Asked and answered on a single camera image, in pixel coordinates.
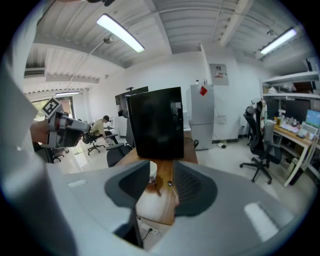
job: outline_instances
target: red sticker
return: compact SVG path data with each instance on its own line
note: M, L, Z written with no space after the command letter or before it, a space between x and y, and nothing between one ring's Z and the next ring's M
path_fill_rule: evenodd
M206 88L204 88L203 86L201 86L201 89L200 89L200 94L202 95L202 96L204 96L206 93L207 93L207 89Z

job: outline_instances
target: poster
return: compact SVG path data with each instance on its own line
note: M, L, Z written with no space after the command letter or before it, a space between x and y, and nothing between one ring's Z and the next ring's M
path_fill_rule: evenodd
M228 86L228 73L225 64L210 64L212 84L214 86Z

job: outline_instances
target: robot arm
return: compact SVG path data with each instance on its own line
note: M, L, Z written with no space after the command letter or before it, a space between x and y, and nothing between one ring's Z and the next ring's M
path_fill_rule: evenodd
M47 143L43 148L75 147L83 133L90 131L90 125L65 115L63 107L56 98L52 97L42 108L47 117L49 133Z

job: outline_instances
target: person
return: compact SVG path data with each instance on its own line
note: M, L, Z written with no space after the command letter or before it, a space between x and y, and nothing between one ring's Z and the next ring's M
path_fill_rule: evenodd
M104 123L106 124L107 122L110 122L110 118L109 116L105 115L102 119L96 121L93 124L90 132L95 136L102 136L104 140L108 143L109 140L108 138L106 138L106 136L112 135L112 132L109 130L105 131ZM118 144L118 141L115 137L112 137L112 140L114 141L115 144Z

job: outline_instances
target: refrigerator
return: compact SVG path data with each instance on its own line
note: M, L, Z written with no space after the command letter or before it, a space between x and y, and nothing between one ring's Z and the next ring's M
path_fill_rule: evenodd
M209 84L190 85L186 99L192 139L199 141L195 149L207 150L212 145L214 132L214 87Z

